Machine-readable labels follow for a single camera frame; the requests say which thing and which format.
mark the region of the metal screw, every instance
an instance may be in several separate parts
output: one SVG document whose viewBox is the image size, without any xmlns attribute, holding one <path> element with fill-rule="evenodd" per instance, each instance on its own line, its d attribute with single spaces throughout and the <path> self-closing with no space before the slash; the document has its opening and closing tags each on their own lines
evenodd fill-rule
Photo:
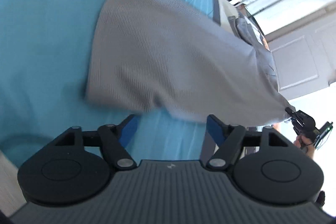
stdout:
<svg viewBox="0 0 336 224">
<path fill-rule="evenodd" d="M 124 168 L 131 167 L 133 163 L 133 160 L 130 159 L 121 159 L 117 161 L 117 165 Z"/>
<path fill-rule="evenodd" d="M 213 167 L 223 167 L 226 164 L 226 161 L 222 159 L 212 159 L 209 161 L 209 164 Z"/>
</svg>

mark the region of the mattress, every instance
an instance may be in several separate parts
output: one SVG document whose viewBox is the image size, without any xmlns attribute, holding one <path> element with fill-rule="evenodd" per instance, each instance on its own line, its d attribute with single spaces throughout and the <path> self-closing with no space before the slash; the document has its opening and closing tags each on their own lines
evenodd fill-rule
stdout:
<svg viewBox="0 0 336 224">
<path fill-rule="evenodd" d="M 0 0 L 0 150 L 20 166 L 67 128 L 95 130 L 128 111 L 89 105 L 84 90 L 105 0 Z M 213 0 L 184 0 L 210 18 Z M 163 109 L 142 115 L 127 146 L 139 162 L 198 159 L 202 123 Z"/>
</svg>

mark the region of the bed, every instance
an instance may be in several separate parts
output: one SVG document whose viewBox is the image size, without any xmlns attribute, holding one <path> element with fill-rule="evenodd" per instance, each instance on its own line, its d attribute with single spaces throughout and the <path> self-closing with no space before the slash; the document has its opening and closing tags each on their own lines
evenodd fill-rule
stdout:
<svg viewBox="0 0 336 224">
<path fill-rule="evenodd" d="M 19 167 L 65 129 L 95 130 L 130 113 L 89 105 L 84 90 L 91 42 L 105 0 L 0 0 L 0 150 Z M 237 15 L 226 0 L 185 0 L 227 31 Z M 205 124 L 143 114 L 127 146 L 139 162 L 193 160 Z"/>
</svg>

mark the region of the logo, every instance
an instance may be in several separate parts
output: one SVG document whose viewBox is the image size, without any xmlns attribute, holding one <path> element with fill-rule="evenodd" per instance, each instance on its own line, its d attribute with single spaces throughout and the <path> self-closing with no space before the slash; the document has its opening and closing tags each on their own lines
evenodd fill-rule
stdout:
<svg viewBox="0 0 336 224">
<path fill-rule="evenodd" d="M 169 164 L 169 165 L 167 165 L 167 167 L 168 167 L 169 169 L 173 169 L 173 168 L 176 167 L 176 165 L 175 165 L 175 164 Z"/>
</svg>

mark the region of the black circular pad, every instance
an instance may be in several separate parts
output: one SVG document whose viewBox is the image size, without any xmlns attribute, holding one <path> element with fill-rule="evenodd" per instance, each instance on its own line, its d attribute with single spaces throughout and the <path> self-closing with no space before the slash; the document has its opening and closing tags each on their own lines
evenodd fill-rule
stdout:
<svg viewBox="0 0 336 224">
<path fill-rule="evenodd" d="M 276 182 L 296 180 L 301 173 L 297 165 L 286 160 L 271 160 L 261 167 L 261 172 L 266 178 Z"/>
<path fill-rule="evenodd" d="M 108 183 L 110 168 L 84 147 L 46 146 L 19 169 L 23 194 L 38 204 L 61 206 L 86 200 Z"/>
<path fill-rule="evenodd" d="M 74 160 L 51 160 L 42 167 L 42 174 L 50 180 L 70 180 L 81 170 L 82 166 Z"/>
<path fill-rule="evenodd" d="M 313 200 L 323 184 L 321 168 L 297 147 L 261 147 L 239 160 L 236 185 L 262 202 L 292 205 Z"/>
</svg>

